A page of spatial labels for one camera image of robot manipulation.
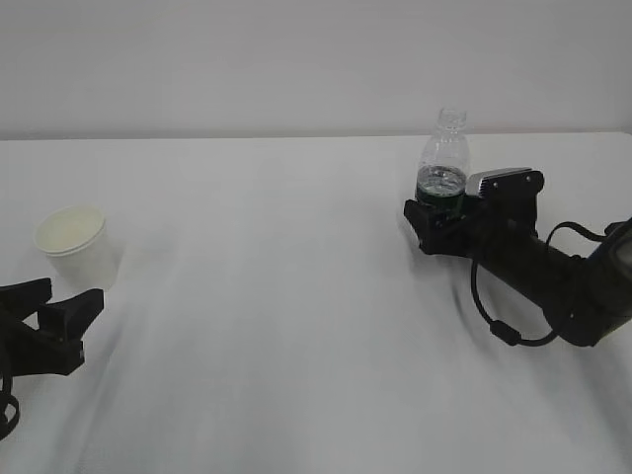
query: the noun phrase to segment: white table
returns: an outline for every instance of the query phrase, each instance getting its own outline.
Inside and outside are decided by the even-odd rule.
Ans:
[[[418,252],[401,215],[424,140],[0,143],[0,284],[53,275],[31,235],[68,204],[101,206],[124,247],[86,363],[17,379],[0,472],[631,472],[632,325],[583,350],[490,336],[467,264]],[[544,172],[541,233],[632,213],[632,136],[470,140],[474,171]]]

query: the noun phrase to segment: white paper cup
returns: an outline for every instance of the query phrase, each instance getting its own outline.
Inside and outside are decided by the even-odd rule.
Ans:
[[[103,213],[89,205],[54,212],[38,227],[35,244],[75,289],[108,290],[117,278],[117,261]]]

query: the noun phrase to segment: clear plastic bottle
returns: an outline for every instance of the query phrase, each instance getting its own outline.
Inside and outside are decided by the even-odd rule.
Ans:
[[[441,109],[433,136],[422,152],[415,193],[419,202],[454,207],[465,191],[470,171],[465,118],[464,111]]]

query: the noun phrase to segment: black cable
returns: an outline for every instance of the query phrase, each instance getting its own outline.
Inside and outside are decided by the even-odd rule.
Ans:
[[[524,339],[516,329],[507,324],[505,321],[492,319],[490,314],[483,306],[483,302],[481,301],[481,297],[479,295],[477,282],[478,266],[478,259],[472,259],[472,269],[470,273],[470,289],[472,291],[472,299],[474,300],[476,309],[478,309],[478,312],[481,314],[485,322],[489,325],[490,331],[492,332],[492,334],[494,334],[494,336],[502,339],[510,346],[528,346],[531,348],[545,346],[558,337],[559,331],[562,329],[561,327],[552,329],[549,334],[540,339]],[[568,321],[568,319],[570,319],[571,315],[572,313],[569,312],[569,317],[565,318],[564,324]]]
[[[553,230],[549,233],[549,236],[546,238],[546,242],[544,242],[544,255],[548,258],[549,248],[551,247],[551,239],[553,239],[553,235],[560,229],[571,229],[580,234],[587,240],[593,242],[603,242],[605,240],[605,235],[595,234],[594,232],[590,232],[586,227],[577,222],[573,222],[571,220],[567,220],[565,222],[560,222]]]
[[[586,227],[578,224],[577,222],[572,222],[572,221],[561,222],[560,224],[556,225],[553,228],[553,230],[549,233],[549,236],[547,237],[546,242],[544,243],[545,258],[548,258],[549,248],[551,244],[551,239],[553,238],[553,234],[555,234],[556,231],[562,228],[572,229],[578,234],[580,234],[581,236],[585,237],[586,239],[592,240],[594,242],[602,242],[605,239],[605,236],[590,232]],[[482,246],[481,252],[484,251],[486,246],[487,246],[487,242],[485,241]],[[503,340],[508,345],[526,346],[526,347],[531,347],[531,348],[545,346],[551,343],[552,341],[554,341],[555,338],[557,338],[560,335],[560,332],[564,329],[564,326],[573,318],[573,309],[575,306],[575,300],[577,298],[577,295],[583,283],[582,277],[576,278],[575,287],[573,288],[571,300],[569,301],[569,307],[567,308],[566,311],[563,312],[563,316],[560,322],[554,328],[551,329],[551,332],[540,339],[524,339],[522,335],[520,334],[520,332],[518,332],[516,329],[514,329],[512,326],[510,326],[506,322],[498,320],[498,319],[497,320],[493,319],[490,316],[490,314],[487,312],[485,307],[483,306],[483,302],[481,301],[481,297],[478,291],[478,267],[479,267],[479,257],[477,255],[477,256],[474,256],[474,258],[472,258],[472,268],[470,272],[470,289],[472,292],[472,299],[474,300],[474,305],[476,306],[476,309],[478,309],[478,312],[481,314],[485,322],[489,325],[490,331],[492,332],[492,334],[496,336],[497,338]]]

